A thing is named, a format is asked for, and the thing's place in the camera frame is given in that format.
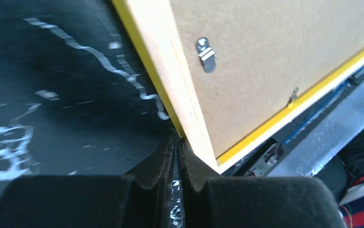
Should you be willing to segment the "yellow wooden picture frame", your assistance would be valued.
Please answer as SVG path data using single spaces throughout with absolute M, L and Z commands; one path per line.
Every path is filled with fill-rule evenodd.
M 218 173 L 302 114 L 364 65 L 364 48 L 331 71 L 234 144 L 215 156 L 192 76 L 183 52 L 171 0 L 115 0 L 125 26 L 178 133 L 185 137 L 197 157 Z

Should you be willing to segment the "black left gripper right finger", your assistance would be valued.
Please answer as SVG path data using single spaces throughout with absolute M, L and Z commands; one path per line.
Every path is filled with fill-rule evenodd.
M 224 177 L 180 140 L 187 228 L 344 228 L 335 199 L 310 177 Z

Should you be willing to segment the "brown cardboard backing board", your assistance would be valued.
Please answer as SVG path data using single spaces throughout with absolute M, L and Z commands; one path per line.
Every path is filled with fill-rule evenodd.
M 364 0 L 172 0 L 215 156 L 364 48 Z M 196 50 L 206 37 L 216 67 Z

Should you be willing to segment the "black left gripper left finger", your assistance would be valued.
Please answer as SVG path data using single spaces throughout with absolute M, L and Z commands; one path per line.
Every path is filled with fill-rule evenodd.
M 174 141 L 123 175 L 28 176 L 0 196 L 0 228 L 167 228 Z

